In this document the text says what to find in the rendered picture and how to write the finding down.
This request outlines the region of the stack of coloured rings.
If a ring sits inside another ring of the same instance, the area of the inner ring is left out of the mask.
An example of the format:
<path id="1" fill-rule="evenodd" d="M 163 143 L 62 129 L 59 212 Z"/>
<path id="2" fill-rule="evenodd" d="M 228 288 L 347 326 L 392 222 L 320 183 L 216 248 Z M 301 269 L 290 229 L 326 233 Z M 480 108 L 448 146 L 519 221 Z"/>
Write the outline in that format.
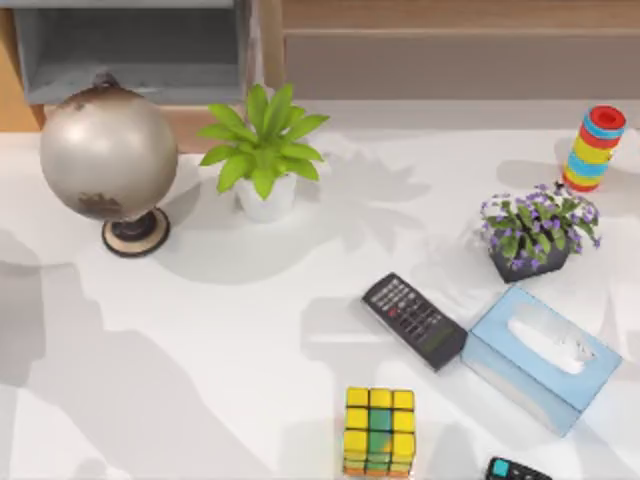
<path id="1" fill-rule="evenodd" d="M 563 165 L 564 183 L 579 192 L 595 190 L 608 170 L 625 129 L 626 117 L 616 107 L 591 107 L 583 117 Z"/>

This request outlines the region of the wooden cupboard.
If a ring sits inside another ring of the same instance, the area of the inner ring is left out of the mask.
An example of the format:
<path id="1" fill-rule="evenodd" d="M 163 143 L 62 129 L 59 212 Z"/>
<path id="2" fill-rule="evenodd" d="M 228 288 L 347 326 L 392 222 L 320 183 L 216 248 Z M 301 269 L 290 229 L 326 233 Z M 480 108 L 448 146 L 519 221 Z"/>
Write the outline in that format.
<path id="1" fill-rule="evenodd" d="M 340 124 L 569 129 L 610 103 L 640 130 L 640 0 L 253 2 L 246 89 L 292 83 Z M 39 131 L 55 105 L 26 100 L 0 6 L 0 133 Z M 160 105 L 185 153 L 208 146 L 207 105 Z"/>

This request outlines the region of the grey cabinet with dark inside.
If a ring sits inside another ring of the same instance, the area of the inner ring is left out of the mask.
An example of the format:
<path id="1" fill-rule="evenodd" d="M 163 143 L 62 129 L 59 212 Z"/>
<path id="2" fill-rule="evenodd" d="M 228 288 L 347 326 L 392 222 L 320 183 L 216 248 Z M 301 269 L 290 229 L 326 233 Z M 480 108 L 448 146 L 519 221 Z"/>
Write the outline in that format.
<path id="1" fill-rule="evenodd" d="M 114 78 L 160 105 L 238 103 L 253 0 L 0 0 L 26 100 L 54 105 Z"/>

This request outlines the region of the green plant in white pot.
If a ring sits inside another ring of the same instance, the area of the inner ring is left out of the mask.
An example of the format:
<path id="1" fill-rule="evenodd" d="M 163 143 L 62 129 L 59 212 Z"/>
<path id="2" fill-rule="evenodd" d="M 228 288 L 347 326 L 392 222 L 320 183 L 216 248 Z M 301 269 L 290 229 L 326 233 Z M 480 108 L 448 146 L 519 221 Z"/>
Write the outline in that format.
<path id="1" fill-rule="evenodd" d="M 293 93 L 290 84 L 271 93 L 254 84 L 243 115 L 227 104 L 210 104 L 215 122 L 198 131 L 219 142 L 200 165 L 221 166 L 217 192 L 234 191 L 246 216 L 255 222 L 270 223 L 287 215 L 294 206 L 298 179 L 319 180 L 316 165 L 324 158 L 307 137 L 329 116 L 307 112 L 294 103 Z"/>

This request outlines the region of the black calculator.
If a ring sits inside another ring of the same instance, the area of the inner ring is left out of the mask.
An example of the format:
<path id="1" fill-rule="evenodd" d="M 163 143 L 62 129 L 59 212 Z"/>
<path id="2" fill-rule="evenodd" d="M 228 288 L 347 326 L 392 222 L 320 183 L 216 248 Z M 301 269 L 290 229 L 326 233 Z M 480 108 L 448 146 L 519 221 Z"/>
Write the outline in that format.
<path id="1" fill-rule="evenodd" d="M 462 352 L 467 331 L 396 273 L 379 279 L 361 300 L 433 371 Z"/>

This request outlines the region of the light blue tissue box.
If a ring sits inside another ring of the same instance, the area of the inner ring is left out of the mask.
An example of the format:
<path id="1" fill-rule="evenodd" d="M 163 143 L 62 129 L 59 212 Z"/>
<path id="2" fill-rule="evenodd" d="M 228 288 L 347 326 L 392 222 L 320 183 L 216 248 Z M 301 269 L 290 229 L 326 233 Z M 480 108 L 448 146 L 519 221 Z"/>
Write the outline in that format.
<path id="1" fill-rule="evenodd" d="M 469 330 L 461 360 L 561 437 L 622 362 L 615 350 L 517 286 Z"/>

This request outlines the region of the silver globe on round stand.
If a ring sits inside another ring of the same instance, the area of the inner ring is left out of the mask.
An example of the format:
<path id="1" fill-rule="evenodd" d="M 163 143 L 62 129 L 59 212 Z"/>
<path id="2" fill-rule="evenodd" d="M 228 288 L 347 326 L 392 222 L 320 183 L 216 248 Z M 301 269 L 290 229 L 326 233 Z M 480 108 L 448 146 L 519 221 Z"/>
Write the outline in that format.
<path id="1" fill-rule="evenodd" d="M 143 257 L 168 239 L 171 223 L 158 204 L 177 174 L 177 142 L 159 107 L 113 75 L 96 75 L 53 109 L 39 157 L 50 190 L 72 211 L 101 222 L 113 254 Z"/>

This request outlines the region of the purple flowers in dark pot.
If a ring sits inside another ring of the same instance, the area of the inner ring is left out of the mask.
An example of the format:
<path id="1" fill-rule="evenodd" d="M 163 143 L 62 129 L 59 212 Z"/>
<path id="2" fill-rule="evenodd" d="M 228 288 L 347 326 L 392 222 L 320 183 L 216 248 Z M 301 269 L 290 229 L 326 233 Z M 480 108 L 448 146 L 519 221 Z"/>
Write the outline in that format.
<path id="1" fill-rule="evenodd" d="M 561 269 L 583 252 L 585 238 L 601 244 L 598 208 L 562 182 L 538 184 L 525 196 L 494 194 L 480 215 L 489 256 L 507 284 Z"/>

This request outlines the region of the black device with cyan button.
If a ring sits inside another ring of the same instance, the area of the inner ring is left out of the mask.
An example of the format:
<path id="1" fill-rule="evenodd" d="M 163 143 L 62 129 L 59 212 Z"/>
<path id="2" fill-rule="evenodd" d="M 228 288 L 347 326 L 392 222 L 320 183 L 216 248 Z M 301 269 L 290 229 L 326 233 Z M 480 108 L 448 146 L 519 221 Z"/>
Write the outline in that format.
<path id="1" fill-rule="evenodd" d="M 503 457 L 492 457 L 487 465 L 484 480 L 553 480 L 553 478 L 518 462 Z"/>

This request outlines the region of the yellow and green puzzle cube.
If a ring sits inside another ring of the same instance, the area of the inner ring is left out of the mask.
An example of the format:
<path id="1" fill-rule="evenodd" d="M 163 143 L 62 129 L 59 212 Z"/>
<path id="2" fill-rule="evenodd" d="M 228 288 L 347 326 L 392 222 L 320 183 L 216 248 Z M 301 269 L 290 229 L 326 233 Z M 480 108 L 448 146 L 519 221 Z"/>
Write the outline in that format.
<path id="1" fill-rule="evenodd" d="M 349 387 L 342 436 L 343 473 L 408 480 L 417 448 L 415 406 L 411 390 Z"/>

